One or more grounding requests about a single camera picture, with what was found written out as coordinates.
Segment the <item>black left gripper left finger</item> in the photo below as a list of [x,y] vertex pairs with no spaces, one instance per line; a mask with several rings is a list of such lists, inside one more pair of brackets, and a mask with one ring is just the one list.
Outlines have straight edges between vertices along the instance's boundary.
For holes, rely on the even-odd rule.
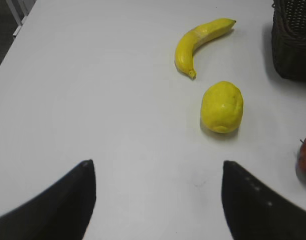
[[92,160],[84,160],[48,189],[0,216],[0,240],[81,240],[96,202]]

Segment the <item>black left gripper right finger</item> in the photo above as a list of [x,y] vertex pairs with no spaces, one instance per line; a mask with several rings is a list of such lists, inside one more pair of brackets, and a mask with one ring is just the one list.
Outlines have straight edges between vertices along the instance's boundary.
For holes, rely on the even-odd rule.
[[306,240],[306,211],[235,161],[224,161],[221,199],[235,240]]

